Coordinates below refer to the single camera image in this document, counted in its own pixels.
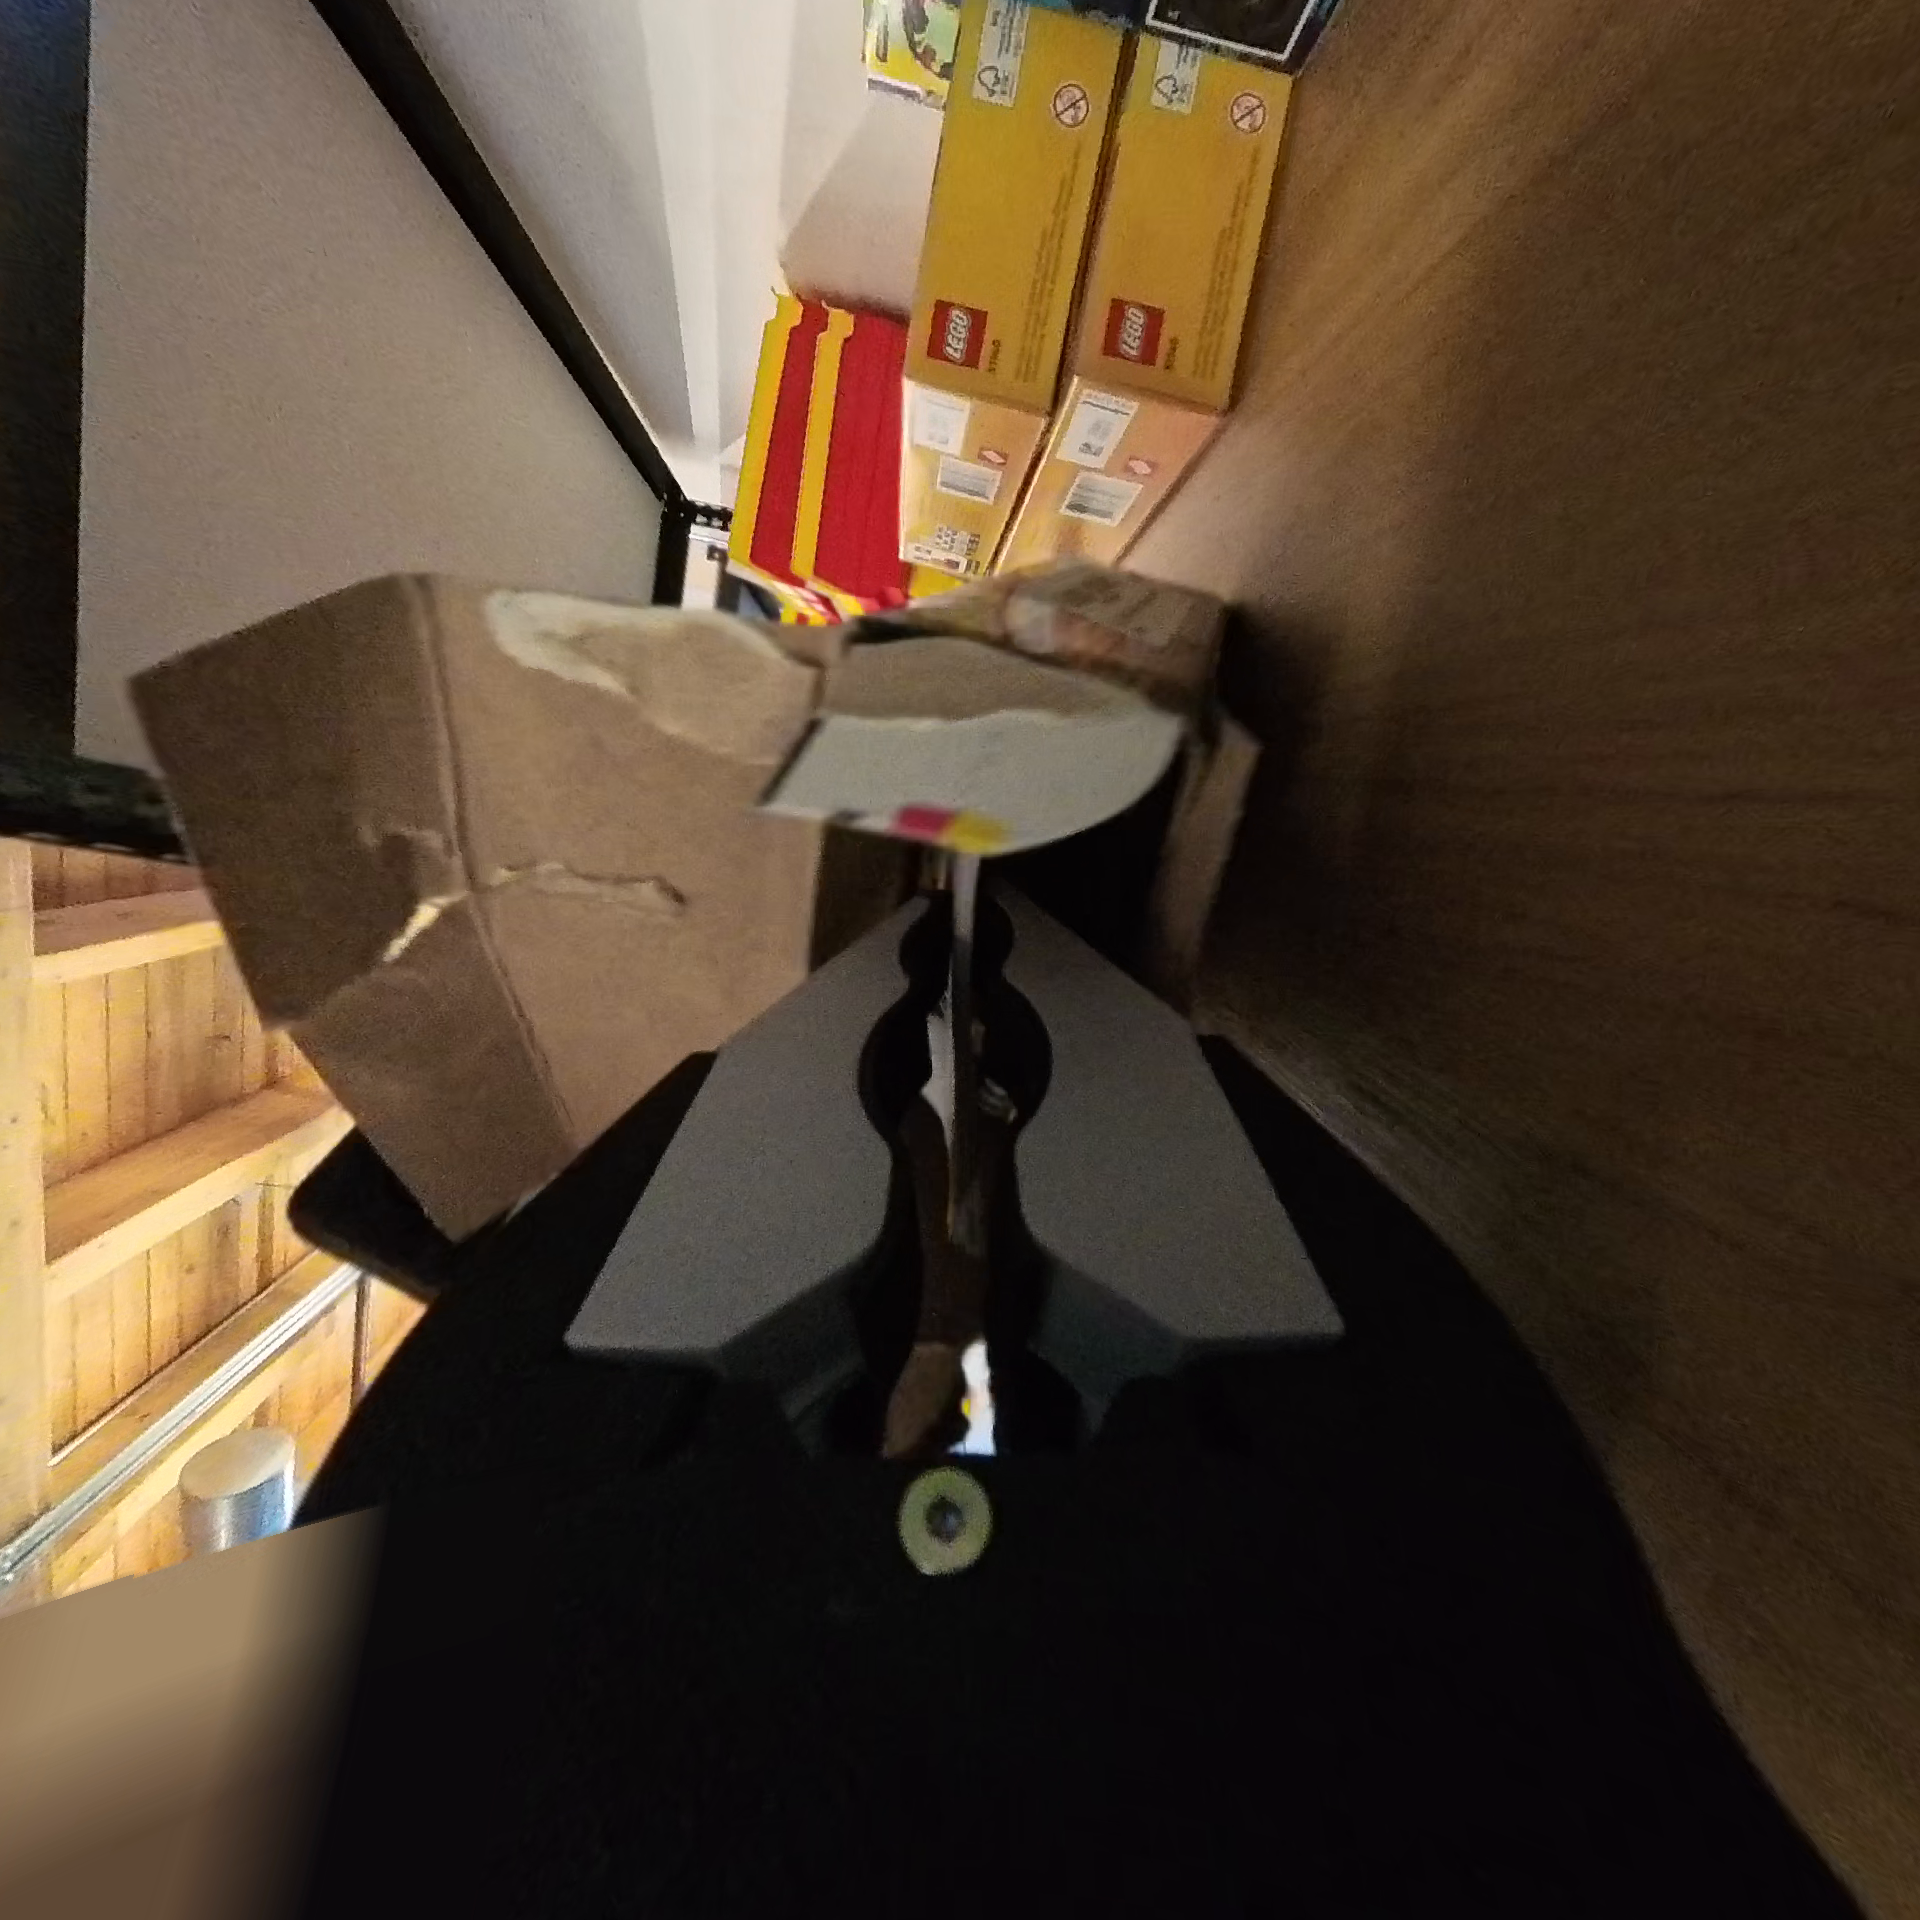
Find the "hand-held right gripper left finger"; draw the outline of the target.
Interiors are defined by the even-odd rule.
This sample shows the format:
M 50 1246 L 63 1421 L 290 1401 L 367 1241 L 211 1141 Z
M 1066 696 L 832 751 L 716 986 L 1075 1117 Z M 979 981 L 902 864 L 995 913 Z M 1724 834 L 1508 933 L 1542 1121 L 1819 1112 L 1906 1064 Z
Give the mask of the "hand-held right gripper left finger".
M 860 1063 L 907 992 L 902 948 L 920 920 L 922 903 L 902 904 L 719 1049 L 569 1352 L 764 1386 L 793 1423 L 860 1375 L 851 1287 L 895 1180 Z

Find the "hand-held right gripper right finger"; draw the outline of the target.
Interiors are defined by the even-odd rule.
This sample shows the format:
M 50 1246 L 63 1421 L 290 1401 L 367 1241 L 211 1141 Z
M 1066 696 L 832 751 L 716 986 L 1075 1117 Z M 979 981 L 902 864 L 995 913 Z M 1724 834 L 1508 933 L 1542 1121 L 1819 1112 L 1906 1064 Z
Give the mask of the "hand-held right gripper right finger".
M 1031 1351 L 1100 1423 L 1139 1380 L 1338 1343 L 1343 1313 L 1190 1018 L 1020 893 L 1002 906 L 1002 978 L 1048 1042 L 1016 1145 L 1043 1270 Z

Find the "wooden desk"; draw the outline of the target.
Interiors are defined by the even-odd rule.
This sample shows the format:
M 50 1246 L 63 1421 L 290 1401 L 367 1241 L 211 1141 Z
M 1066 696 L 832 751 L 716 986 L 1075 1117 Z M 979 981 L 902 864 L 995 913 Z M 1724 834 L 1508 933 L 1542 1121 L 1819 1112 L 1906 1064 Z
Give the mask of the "wooden desk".
M 1345 5 L 1139 562 L 1270 741 L 1203 1006 L 1492 1295 L 1915 1916 L 1915 5 Z

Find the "torn brown cardboard box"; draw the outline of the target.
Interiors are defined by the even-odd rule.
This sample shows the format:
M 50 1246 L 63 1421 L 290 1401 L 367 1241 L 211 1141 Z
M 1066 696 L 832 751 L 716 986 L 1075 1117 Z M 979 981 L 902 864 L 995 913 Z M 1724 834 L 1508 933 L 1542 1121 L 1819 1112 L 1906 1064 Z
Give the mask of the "torn brown cardboard box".
M 825 953 L 759 808 L 822 668 L 739 614 L 393 574 L 128 685 L 262 1018 L 462 1241 Z

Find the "grey metal cylinder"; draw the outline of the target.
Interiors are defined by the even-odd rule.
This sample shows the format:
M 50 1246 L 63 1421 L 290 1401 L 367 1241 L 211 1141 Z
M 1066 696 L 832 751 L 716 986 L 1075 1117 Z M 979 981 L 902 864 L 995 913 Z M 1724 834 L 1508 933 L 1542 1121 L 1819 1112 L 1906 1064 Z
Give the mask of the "grey metal cylinder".
M 287 1532 L 297 1511 L 295 1436 L 280 1426 L 228 1430 L 183 1463 L 178 1504 L 191 1556 Z

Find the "orange toy box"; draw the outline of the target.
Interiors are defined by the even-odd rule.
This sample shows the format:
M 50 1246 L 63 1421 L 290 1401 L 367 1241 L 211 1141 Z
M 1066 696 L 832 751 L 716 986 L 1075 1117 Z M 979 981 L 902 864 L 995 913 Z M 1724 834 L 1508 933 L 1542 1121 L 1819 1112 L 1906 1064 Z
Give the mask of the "orange toy box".
M 899 548 L 986 575 L 1049 431 L 1130 38 L 1075 10 L 958 8 L 903 352 Z
M 1292 80 L 1139 33 L 1064 388 L 996 570 L 1116 565 L 1232 409 Z

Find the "black metal rack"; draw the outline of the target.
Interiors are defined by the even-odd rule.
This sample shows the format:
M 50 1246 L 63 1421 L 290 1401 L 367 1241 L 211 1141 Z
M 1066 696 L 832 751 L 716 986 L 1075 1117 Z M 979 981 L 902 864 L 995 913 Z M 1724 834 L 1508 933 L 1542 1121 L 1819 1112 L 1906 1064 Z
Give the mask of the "black metal rack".
M 678 605 L 694 535 L 724 528 L 730 512 L 698 502 L 670 470 L 396 5 L 312 8 L 655 494 L 655 601 Z M 89 13 L 89 5 L 4 5 L 2 831 L 56 849 L 180 866 L 185 849 L 158 782 L 76 751 Z

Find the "black bat logo toy box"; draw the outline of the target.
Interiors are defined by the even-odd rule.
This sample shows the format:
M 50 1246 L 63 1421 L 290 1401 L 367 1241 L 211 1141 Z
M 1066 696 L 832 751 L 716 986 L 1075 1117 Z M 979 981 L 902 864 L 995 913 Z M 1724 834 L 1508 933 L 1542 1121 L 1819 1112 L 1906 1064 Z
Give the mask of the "black bat logo toy box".
M 1143 1 L 1145 31 L 1298 77 L 1343 1 Z

